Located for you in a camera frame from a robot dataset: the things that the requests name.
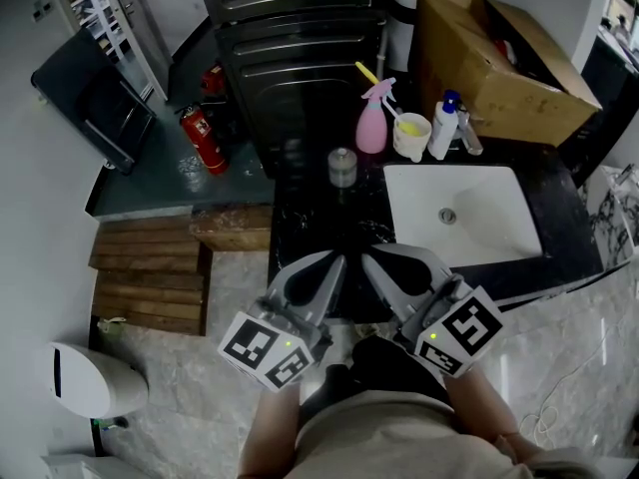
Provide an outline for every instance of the dark green floor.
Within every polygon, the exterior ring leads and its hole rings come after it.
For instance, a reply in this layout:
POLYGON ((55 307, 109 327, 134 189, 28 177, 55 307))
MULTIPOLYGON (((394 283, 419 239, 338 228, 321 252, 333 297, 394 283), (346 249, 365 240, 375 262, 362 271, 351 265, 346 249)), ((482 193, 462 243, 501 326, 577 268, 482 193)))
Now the dark green floor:
POLYGON ((158 114, 138 165, 129 176, 103 173, 96 183, 87 212, 103 217, 136 211, 227 203, 268 203, 274 182, 268 180, 250 141, 231 147, 229 169, 219 177, 206 170, 174 112, 202 99, 200 80, 217 57, 209 30, 176 63, 169 103, 157 94, 149 105, 158 114))

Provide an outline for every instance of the sink drain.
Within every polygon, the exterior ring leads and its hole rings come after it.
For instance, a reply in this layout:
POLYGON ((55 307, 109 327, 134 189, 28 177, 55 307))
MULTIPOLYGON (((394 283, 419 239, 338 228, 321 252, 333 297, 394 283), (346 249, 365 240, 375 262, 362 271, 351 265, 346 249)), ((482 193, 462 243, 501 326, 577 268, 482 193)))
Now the sink drain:
POLYGON ((447 226, 452 226, 457 221, 457 215, 451 208, 439 211, 439 220, 447 226))

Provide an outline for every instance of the yellow brush handle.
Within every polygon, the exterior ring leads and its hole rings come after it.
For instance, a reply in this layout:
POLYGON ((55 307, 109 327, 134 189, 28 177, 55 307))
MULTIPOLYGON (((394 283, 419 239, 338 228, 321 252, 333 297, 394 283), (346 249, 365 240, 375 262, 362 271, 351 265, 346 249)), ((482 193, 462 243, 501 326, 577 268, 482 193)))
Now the yellow brush handle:
POLYGON ((379 80, 377 79, 377 76, 374 75, 362 62, 357 61, 355 62, 355 65, 357 66, 357 68, 362 71, 364 73, 364 75, 373 83, 373 84, 378 84, 379 80))

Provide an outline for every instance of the marble tile floor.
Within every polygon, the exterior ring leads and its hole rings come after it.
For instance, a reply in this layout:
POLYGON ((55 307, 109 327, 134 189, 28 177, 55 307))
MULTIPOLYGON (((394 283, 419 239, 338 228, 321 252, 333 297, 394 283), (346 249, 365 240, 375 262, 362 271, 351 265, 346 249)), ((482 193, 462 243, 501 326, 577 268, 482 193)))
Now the marble tile floor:
MULTIPOLYGON (((216 253, 207 337, 124 326, 108 352, 141 370, 150 402, 128 416, 128 430, 103 434, 107 452, 158 478, 234 478, 260 388, 216 354, 235 311, 267 285, 268 255, 216 253)), ((578 446, 592 456, 637 457, 630 424, 639 409, 639 264, 578 291, 505 314, 506 330, 481 360, 519 421, 540 445, 578 446)), ((348 359, 351 327, 334 328, 323 368, 348 359)))

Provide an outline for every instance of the white sink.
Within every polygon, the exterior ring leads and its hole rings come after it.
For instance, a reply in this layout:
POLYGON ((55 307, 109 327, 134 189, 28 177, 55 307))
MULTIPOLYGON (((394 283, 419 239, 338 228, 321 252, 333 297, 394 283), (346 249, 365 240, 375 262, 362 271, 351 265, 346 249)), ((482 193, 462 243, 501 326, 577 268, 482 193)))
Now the white sink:
POLYGON ((450 267, 542 255, 511 169, 389 165, 383 172, 398 243, 429 248, 450 267))

